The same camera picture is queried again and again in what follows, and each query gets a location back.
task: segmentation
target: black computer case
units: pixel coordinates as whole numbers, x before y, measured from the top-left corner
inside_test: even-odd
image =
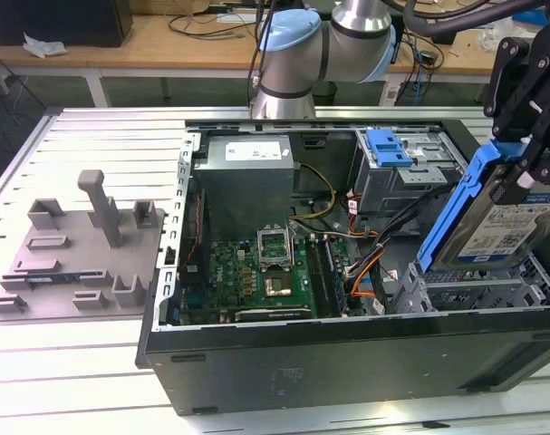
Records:
[[[129,0],[4,0],[0,45],[20,45],[23,33],[65,45],[119,47],[132,25]]]
[[[442,126],[470,160],[467,129]],[[550,275],[550,236],[534,254]],[[550,306],[152,332],[153,306],[150,295],[136,364],[178,415],[505,392],[550,362]]]

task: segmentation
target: slotted aluminum table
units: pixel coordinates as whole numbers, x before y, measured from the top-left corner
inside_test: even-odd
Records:
[[[326,108],[319,115],[460,119],[481,142],[491,125],[477,108]],[[31,225],[26,211],[34,198],[86,209],[77,175],[102,169],[118,208],[140,198],[164,208],[184,120],[247,117],[242,108],[87,109],[43,117],[0,179],[0,275]],[[83,138],[94,139],[92,145]],[[134,366],[139,334],[140,319],[0,324],[0,434],[430,433],[425,421],[450,426],[434,430],[440,435],[550,433],[550,364],[504,393],[180,418],[153,371]]]

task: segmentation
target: robotic arm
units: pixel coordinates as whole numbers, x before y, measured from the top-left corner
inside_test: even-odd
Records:
[[[275,13],[261,40],[265,58],[251,114],[254,119],[315,117],[311,86],[317,80],[373,82],[390,65],[395,49],[388,6],[404,13],[407,27],[417,34],[459,32],[545,5],[550,0],[508,0],[472,12],[489,0],[477,0],[458,11],[416,13],[416,0],[403,7],[395,0],[344,0],[330,23],[315,11],[291,9]],[[423,18],[435,18],[427,24]]]
[[[532,47],[518,38],[498,47],[484,107],[494,139],[421,246],[424,272],[516,266],[550,233],[550,2],[545,12]]]
[[[253,118],[314,118],[315,80],[369,82],[387,71],[395,44],[387,5],[407,27],[432,36],[460,32],[544,6],[548,26],[532,48],[505,38],[498,47],[484,113],[489,144],[468,166],[418,252],[422,272],[516,266],[550,232],[550,0],[506,0],[475,10],[416,13],[394,0],[345,0],[322,24],[311,11],[275,14]],[[425,18],[438,18],[428,23]]]
[[[322,23],[315,11],[291,9],[273,16],[261,50],[265,68],[252,106],[255,119],[315,117],[311,86],[317,80],[371,82],[390,64],[395,31],[387,5],[345,0]]]

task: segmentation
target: wooden desk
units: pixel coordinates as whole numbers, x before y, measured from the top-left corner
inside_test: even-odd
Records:
[[[178,20],[176,26],[183,28],[186,21]],[[188,30],[210,32],[232,25],[192,23]],[[249,25],[248,30],[252,32],[253,26]],[[101,85],[101,77],[246,77],[255,41],[244,28],[235,32],[240,34],[237,39],[201,41],[171,32],[163,16],[136,15],[131,34],[120,48],[69,46],[67,54],[39,59],[23,47],[0,47],[0,57],[15,73],[21,75],[81,76],[88,83],[95,106],[107,107],[110,103]],[[495,54],[484,53],[479,48],[477,38],[478,31],[468,31],[459,34],[450,47],[441,46],[446,59],[432,80],[487,82]],[[419,48],[434,50],[421,41]],[[400,49],[398,61],[385,76],[382,105],[393,104],[392,96],[394,92],[397,94],[395,90],[404,82],[412,64],[410,48],[404,45]],[[0,66],[0,74],[5,73],[6,70]]]

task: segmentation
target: orange wire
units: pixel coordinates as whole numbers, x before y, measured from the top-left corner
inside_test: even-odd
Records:
[[[377,254],[374,258],[371,259],[369,264],[362,270],[362,272],[357,276],[357,279],[355,280],[355,284],[353,285],[353,289],[351,291],[351,296],[357,297],[357,296],[375,296],[374,292],[358,292],[359,284],[362,282],[363,277],[365,274],[371,269],[371,267],[377,262],[377,260],[380,259],[380,257],[383,255],[383,249]]]
[[[355,220],[357,216],[356,215],[351,215],[350,219],[349,219],[349,225],[347,226],[349,228],[349,232],[351,234],[353,234],[354,236],[365,236],[365,232],[364,231],[355,231],[355,229],[353,228],[353,221]],[[377,236],[377,231],[370,231],[369,234],[371,236]]]
[[[356,193],[354,194],[352,197],[348,198],[349,200],[351,199],[359,199],[362,197],[362,193]],[[364,231],[355,231],[355,228],[353,228],[353,222],[355,221],[355,218],[357,216],[356,215],[351,215],[351,217],[349,218],[349,225],[348,225],[348,228],[349,228],[349,233],[353,236],[365,236],[365,232]],[[369,234],[371,236],[377,236],[377,231],[370,231]]]

